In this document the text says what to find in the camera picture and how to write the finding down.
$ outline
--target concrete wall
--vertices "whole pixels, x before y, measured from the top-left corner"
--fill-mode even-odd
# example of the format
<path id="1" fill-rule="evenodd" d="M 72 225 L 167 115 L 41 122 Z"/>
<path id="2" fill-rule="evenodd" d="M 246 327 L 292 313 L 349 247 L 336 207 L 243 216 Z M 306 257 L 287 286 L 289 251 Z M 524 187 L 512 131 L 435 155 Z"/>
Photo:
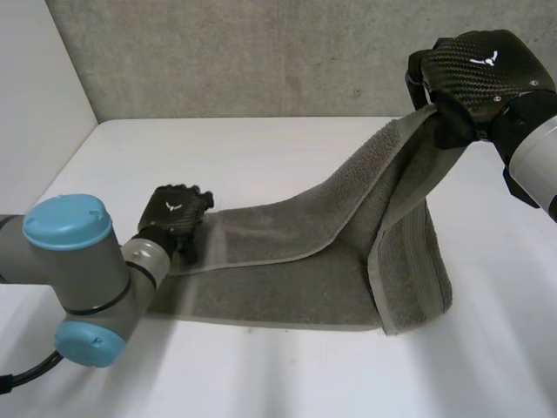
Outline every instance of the concrete wall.
<path id="1" fill-rule="evenodd" d="M 0 0 L 0 213 L 23 213 L 97 126 L 43 0 Z"/>
<path id="2" fill-rule="evenodd" d="M 555 0 L 47 0 L 99 121 L 402 115 L 410 53 L 509 29 L 557 77 Z"/>

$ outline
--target white wall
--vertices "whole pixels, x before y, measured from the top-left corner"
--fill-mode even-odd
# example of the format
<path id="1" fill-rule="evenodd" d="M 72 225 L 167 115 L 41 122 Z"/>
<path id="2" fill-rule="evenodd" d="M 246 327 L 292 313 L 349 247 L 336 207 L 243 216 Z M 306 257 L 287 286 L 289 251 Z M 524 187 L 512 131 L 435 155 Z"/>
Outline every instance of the white wall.
<path id="1" fill-rule="evenodd" d="M 0 213 L 28 210 L 97 125 L 43 0 L 0 0 Z"/>

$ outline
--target black cable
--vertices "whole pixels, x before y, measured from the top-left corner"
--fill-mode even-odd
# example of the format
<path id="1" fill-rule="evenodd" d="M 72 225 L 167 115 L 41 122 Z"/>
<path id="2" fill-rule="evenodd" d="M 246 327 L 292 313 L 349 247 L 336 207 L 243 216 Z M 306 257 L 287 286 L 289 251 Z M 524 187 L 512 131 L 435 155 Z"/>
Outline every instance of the black cable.
<path id="1" fill-rule="evenodd" d="M 42 376 L 55 367 L 63 358 L 64 357 L 58 351 L 55 351 L 39 365 L 27 370 L 24 373 L 16 375 L 6 374 L 4 376 L 0 376 L 0 394 L 8 394 L 13 388 L 17 388 L 18 386 L 29 383 L 30 381 L 34 381 L 37 377 Z"/>

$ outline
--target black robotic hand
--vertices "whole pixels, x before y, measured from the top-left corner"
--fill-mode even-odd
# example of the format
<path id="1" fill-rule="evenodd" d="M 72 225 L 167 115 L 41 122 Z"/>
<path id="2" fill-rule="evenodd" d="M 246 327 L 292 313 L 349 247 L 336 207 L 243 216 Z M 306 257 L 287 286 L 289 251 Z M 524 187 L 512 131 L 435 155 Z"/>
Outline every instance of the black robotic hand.
<path id="1" fill-rule="evenodd" d="M 513 33 L 484 30 L 441 38 L 433 49 L 410 56 L 406 85 L 416 109 L 428 104 L 426 91 L 435 104 L 438 113 L 427 123 L 434 125 L 439 148 L 493 142 L 511 194 L 538 207 L 509 166 L 522 141 L 557 113 L 557 96 L 546 69 Z"/>
<path id="2" fill-rule="evenodd" d="M 195 228 L 203 220 L 205 211 L 214 206 L 212 193 L 201 193 L 196 185 L 164 185 L 152 194 L 138 230 L 140 233 L 150 228 L 164 230 L 186 262 L 193 264 L 198 259 L 193 245 Z"/>

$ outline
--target gray wall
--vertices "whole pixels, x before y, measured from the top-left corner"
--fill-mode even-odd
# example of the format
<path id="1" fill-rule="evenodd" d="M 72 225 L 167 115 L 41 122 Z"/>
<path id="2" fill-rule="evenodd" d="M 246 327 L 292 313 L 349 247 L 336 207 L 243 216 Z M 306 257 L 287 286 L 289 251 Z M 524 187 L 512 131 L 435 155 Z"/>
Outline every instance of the gray wall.
<path id="1" fill-rule="evenodd" d="M 509 29 L 557 77 L 555 0 L 47 0 L 99 122 L 401 115 L 410 53 Z"/>

